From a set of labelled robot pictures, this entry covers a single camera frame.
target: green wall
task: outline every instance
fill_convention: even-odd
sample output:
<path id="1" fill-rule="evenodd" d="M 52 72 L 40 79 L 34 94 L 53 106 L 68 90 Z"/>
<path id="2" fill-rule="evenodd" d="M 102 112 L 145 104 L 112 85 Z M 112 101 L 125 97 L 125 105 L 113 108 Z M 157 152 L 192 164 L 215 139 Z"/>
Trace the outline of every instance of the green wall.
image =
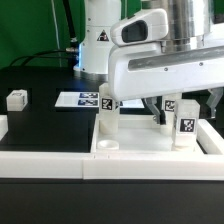
<path id="1" fill-rule="evenodd" d="M 122 18 L 124 17 L 122 0 Z M 128 13 L 140 10 L 140 0 L 127 0 Z M 79 41 L 84 38 L 84 2 L 70 0 Z M 55 0 L 61 48 L 69 46 L 69 33 L 62 0 Z M 224 13 L 223 0 L 215 1 L 216 13 Z M 20 56 L 57 48 L 51 0 L 0 1 L 0 68 Z M 30 65 L 59 66 L 55 59 L 35 59 Z"/>

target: black table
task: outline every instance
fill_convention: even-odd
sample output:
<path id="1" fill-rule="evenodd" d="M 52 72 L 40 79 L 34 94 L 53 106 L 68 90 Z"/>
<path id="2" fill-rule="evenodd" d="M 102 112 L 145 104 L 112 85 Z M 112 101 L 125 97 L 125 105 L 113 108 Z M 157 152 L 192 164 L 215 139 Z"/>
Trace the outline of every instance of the black table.
<path id="1" fill-rule="evenodd" d="M 98 91 L 99 85 L 75 79 L 67 69 L 1 70 L 0 114 L 8 115 L 9 133 L 0 150 L 89 152 L 97 110 L 56 110 L 54 105 L 62 90 Z M 5 97 L 12 89 L 28 90 L 25 111 L 6 111 Z M 221 132 L 218 114 L 213 125 Z M 2 224 L 216 224 L 223 223 L 223 214 L 224 182 L 0 179 Z"/>

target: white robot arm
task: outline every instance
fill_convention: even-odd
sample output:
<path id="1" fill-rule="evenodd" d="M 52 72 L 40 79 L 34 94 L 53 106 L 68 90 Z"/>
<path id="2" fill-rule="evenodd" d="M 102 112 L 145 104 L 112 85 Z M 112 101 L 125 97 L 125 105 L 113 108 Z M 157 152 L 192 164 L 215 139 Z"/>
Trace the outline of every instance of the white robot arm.
<path id="1" fill-rule="evenodd" d="M 214 108 L 224 86 L 224 26 L 211 29 L 212 1 L 142 2 L 151 9 L 111 29 L 119 46 L 109 59 L 111 96 L 122 101 L 213 89 L 207 104 Z"/>

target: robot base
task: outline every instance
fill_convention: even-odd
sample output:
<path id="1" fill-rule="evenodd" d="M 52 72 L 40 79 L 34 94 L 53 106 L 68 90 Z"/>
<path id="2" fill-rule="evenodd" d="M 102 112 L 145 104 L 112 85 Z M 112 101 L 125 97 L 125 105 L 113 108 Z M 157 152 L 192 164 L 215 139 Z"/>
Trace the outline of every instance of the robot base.
<path id="1" fill-rule="evenodd" d="M 108 81 L 107 74 L 88 73 L 88 72 L 80 71 L 78 68 L 74 68 L 74 76 L 81 79 L 87 79 L 92 81 L 99 81 L 99 82 Z"/>

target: circular hole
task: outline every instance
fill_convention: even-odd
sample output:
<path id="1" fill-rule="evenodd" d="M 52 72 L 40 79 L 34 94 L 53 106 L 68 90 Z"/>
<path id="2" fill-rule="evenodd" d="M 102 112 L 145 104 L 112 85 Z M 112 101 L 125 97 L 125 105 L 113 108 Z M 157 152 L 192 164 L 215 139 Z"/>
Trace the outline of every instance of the circular hole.
<path id="1" fill-rule="evenodd" d="M 119 143 L 113 140 L 102 140 L 97 143 L 98 149 L 118 150 Z"/>

